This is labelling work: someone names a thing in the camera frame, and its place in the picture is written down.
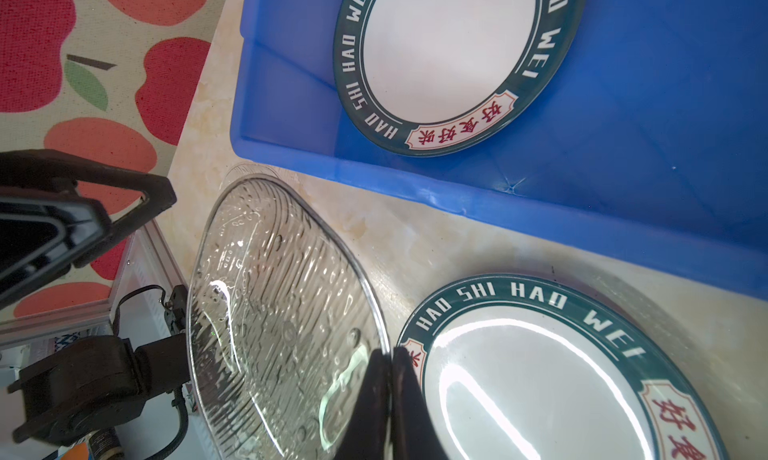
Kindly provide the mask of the blue plastic bin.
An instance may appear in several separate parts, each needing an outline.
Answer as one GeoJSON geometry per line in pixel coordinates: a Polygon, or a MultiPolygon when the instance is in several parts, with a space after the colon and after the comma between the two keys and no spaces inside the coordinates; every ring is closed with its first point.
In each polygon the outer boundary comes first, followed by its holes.
{"type": "Polygon", "coordinates": [[[333,83],[342,0],[244,0],[241,157],[767,295],[767,0],[586,0],[559,72],[500,134],[399,155],[333,83]]]}

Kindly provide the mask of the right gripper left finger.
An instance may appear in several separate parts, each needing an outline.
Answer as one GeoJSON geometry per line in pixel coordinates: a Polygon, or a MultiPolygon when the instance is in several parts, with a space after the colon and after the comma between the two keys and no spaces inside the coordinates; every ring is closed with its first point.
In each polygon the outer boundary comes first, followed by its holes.
{"type": "Polygon", "coordinates": [[[385,457],[390,372],[389,355],[380,349],[374,350],[335,460],[382,460],[385,457]]]}

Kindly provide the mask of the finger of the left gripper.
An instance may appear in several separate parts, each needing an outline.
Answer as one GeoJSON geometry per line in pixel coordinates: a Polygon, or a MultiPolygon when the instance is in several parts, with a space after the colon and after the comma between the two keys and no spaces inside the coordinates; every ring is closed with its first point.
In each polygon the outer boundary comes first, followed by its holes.
{"type": "Polygon", "coordinates": [[[1,154],[1,195],[24,214],[66,229],[66,263],[83,267],[176,204],[168,178],[108,165],[55,149],[1,154]]]}

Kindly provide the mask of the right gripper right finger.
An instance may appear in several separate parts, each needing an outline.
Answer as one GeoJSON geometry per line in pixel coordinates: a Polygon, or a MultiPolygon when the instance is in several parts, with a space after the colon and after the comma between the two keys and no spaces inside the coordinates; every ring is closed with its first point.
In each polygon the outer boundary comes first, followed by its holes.
{"type": "Polygon", "coordinates": [[[393,350],[391,438],[395,460],[447,460],[422,395],[410,352],[393,350]]]}

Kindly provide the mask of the clear glass plate top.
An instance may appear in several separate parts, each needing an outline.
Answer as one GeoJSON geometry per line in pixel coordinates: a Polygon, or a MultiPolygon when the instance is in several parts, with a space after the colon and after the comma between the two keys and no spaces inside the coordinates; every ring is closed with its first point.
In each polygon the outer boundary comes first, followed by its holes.
{"type": "Polygon", "coordinates": [[[352,252],[280,179],[230,183],[187,302],[196,400],[220,459],[330,459],[390,343],[352,252]]]}

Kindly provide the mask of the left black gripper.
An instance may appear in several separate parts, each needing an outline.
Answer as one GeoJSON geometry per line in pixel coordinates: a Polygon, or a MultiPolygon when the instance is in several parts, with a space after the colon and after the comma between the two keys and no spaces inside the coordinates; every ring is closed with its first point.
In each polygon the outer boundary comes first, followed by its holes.
{"type": "MultiPolygon", "coordinates": [[[[88,263],[110,232],[110,217],[95,199],[3,192],[1,306],[88,263]]],[[[22,369],[8,387],[22,395],[25,416],[12,439],[70,445],[138,418],[149,400],[189,381],[182,334],[138,348],[114,335],[84,337],[22,369]]]]}

